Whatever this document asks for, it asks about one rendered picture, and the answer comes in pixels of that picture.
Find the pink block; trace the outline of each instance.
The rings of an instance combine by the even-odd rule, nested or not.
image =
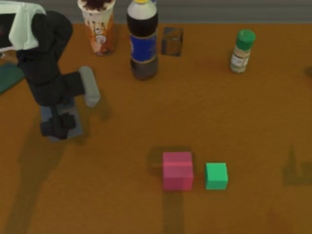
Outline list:
[[[194,173],[191,152],[165,152],[162,164],[164,190],[192,189]]]

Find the soda bottle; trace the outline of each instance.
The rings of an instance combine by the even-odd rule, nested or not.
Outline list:
[[[132,74],[138,80],[148,80],[158,71],[156,5],[151,0],[133,0],[127,10],[127,24]]]

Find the blue label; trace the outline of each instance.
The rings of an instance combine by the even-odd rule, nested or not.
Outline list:
[[[130,36],[131,58],[138,63],[147,63],[157,56],[156,33],[149,37],[138,38]]]

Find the paper cup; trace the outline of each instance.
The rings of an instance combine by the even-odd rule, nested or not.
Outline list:
[[[78,0],[78,6],[82,11],[84,23],[88,31],[88,37],[93,52],[98,56],[111,54],[115,50],[116,36],[114,25],[114,5],[107,3],[106,10],[88,10],[84,8],[85,2]]]

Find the bottle cap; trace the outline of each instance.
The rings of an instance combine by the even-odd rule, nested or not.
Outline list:
[[[134,0],[135,3],[147,3],[149,0]]]
[[[255,33],[248,29],[240,30],[236,37],[236,46],[240,50],[250,50],[255,41]]]

